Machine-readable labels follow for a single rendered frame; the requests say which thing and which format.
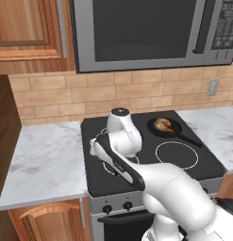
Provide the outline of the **browned roast chicken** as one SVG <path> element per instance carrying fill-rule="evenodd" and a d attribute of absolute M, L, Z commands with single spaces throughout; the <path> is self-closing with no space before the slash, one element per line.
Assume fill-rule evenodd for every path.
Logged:
<path fill-rule="evenodd" d="M 157 118 L 154 122 L 154 127 L 161 132 L 172 133 L 174 130 L 171 129 L 171 126 L 172 124 L 164 118 Z"/>

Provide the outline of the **black hob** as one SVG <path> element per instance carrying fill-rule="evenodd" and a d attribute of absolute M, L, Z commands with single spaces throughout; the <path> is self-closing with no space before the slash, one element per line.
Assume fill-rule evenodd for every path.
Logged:
<path fill-rule="evenodd" d="M 179 137 L 157 137 L 152 134 L 147 127 L 147 122 L 159 117 L 177 122 L 181 128 L 181 134 L 188 140 Z M 142 148 L 131 159 L 133 163 L 147 166 L 160 162 L 172 163 L 184 169 L 208 192 L 216 193 L 219 190 L 225 175 L 224 165 L 205 144 L 195 145 L 201 139 L 175 111 L 139 113 L 133 114 L 131 118 L 142 136 Z M 115 174 L 111 166 L 90 154 L 90 140 L 97 134 L 105 132 L 106 127 L 105 117 L 89 118 L 81 123 L 87 186 L 89 193 L 95 198 L 135 190 L 124 178 Z"/>

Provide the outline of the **black frying pan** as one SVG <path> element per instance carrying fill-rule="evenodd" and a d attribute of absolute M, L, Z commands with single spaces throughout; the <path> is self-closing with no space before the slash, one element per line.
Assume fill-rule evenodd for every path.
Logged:
<path fill-rule="evenodd" d="M 192 143 L 193 145 L 195 145 L 197 147 L 202 147 L 202 144 L 200 142 L 195 141 L 189 137 L 185 137 L 184 135 L 181 134 L 182 127 L 181 127 L 180 123 L 177 122 L 176 120 L 164 118 L 164 119 L 167 119 L 172 124 L 171 129 L 174 130 L 172 133 L 167 133 L 167 132 L 161 132 L 154 127 L 154 122 L 156 121 L 156 119 L 157 118 L 153 118 L 147 122 L 147 128 L 153 135 L 158 136 L 158 137 L 165 137 L 165 138 L 179 137 L 181 139 L 184 139 L 184 140 Z"/>

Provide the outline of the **silver microwave oven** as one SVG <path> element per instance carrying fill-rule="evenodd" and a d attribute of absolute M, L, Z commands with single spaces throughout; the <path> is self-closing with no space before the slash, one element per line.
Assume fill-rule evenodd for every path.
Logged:
<path fill-rule="evenodd" d="M 233 0 L 72 0 L 76 71 L 229 65 Z"/>

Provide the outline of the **dark glass microwave door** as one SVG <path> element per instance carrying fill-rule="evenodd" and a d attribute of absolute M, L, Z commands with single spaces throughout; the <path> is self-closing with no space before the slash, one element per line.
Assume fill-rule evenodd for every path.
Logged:
<path fill-rule="evenodd" d="M 116 72 L 201 66 L 206 0 L 74 0 L 76 66 Z"/>

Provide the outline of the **wooden arched base cupboard door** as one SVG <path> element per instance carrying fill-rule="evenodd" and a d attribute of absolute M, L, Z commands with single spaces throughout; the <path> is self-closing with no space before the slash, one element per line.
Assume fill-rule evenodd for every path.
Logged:
<path fill-rule="evenodd" d="M 92 241 L 89 201 L 83 197 L 86 228 L 79 199 L 8 210 L 20 241 Z"/>

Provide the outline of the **wooden plain base cupboard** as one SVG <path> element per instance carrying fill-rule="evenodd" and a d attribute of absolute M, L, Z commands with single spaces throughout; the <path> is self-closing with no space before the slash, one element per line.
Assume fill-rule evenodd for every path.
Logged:
<path fill-rule="evenodd" d="M 218 198 L 233 200 L 233 173 L 226 174 L 217 194 Z"/>

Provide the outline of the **grey wall socket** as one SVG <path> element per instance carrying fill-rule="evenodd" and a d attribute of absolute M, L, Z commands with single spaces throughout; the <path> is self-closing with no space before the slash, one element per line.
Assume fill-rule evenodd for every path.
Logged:
<path fill-rule="evenodd" d="M 210 79 L 208 81 L 208 87 L 207 87 L 207 96 L 214 96 L 217 92 L 218 86 L 219 86 L 220 79 L 219 78 L 214 78 Z"/>

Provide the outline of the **wooden wall cupboard door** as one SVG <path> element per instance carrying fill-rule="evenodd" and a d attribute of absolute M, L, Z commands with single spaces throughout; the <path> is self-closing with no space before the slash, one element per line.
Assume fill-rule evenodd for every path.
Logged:
<path fill-rule="evenodd" d="M 61 0 L 0 0 L 0 61 L 62 58 Z"/>

